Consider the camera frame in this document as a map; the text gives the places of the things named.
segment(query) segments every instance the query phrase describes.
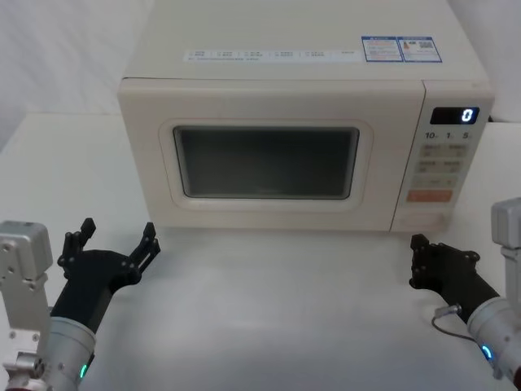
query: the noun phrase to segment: barcode sticker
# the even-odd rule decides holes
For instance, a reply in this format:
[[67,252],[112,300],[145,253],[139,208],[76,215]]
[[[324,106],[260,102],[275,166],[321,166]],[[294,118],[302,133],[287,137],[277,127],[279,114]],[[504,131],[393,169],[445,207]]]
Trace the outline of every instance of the barcode sticker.
[[397,37],[397,40],[406,63],[441,63],[432,37]]

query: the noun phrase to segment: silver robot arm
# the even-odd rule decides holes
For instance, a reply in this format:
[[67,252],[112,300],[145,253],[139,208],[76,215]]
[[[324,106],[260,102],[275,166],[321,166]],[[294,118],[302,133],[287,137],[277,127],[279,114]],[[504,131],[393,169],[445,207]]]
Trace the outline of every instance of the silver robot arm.
[[521,198],[492,207],[492,238],[505,257],[506,298],[483,303],[467,327],[486,352],[495,377],[506,376],[521,389]]
[[0,224],[1,289],[11,329],[3,360],[6,389],[74,391],[94,352],[95,337],[88,328],[50,317],[44,283],[51,265],[42,224]]
[[94,221],[86,219],[81,231],[65,235],[58,264],[68,281],[50,312],[43,287],[52,265],[47,229],[31,222],[0,224],[0,288],[11,329],[3,360],[6,390],[77,391],[112,295],[138,283],[160,252],[151,223],[130,256],[83,251],[94,231]]
[[492,207],[492,238],[501,245],[506,262],[506,297],[479,276],[479,254],[446,244],[431,244],[424,235],[411,239],[413,255],[410,285],[441,295],[448,307],[435,320],[457,314],[469,336],[438,330],[472,340],[481,349],[497,379],[505,376],[521,389],[521,198]]

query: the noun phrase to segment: table surface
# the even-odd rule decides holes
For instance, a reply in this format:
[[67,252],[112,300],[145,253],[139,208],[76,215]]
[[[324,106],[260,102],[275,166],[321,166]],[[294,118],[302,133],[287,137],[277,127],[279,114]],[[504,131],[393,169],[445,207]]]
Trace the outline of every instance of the table surface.
[[[521,125],[489,124],[450,228],[430,235],[481,254],[493,202],[521,194]],[[29,115],[0,155],[0,221],[42,222],[54,257],[85,217],[88,248],[130,253],[148,219],[119,116]],[[113,298],[82,390],[511,390],[472,343],[434,330],[444,302],[408,285],[409,235],[159,230],[162,253]],[[50,304],[63,285],[54,264]],[[443,326],[464,332],[457,318]],[[0,315],[0,352],[7,341]],[[0,371],[0,384],[7,374]]]

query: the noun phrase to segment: microwave oven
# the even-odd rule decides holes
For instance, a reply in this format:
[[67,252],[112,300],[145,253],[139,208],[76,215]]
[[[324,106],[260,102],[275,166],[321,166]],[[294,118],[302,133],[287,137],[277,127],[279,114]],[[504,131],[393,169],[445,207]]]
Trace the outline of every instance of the microwave oven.
[[438,231],[493,104],[445,0],[156,0],[119,101],[160,226]]

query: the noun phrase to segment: glass window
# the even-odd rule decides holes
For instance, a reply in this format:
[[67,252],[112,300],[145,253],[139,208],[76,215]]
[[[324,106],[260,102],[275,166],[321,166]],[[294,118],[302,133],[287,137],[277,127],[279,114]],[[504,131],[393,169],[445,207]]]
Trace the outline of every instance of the glass window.
[[349,197],[356,128],[178,126],[173,133],[188,197]]

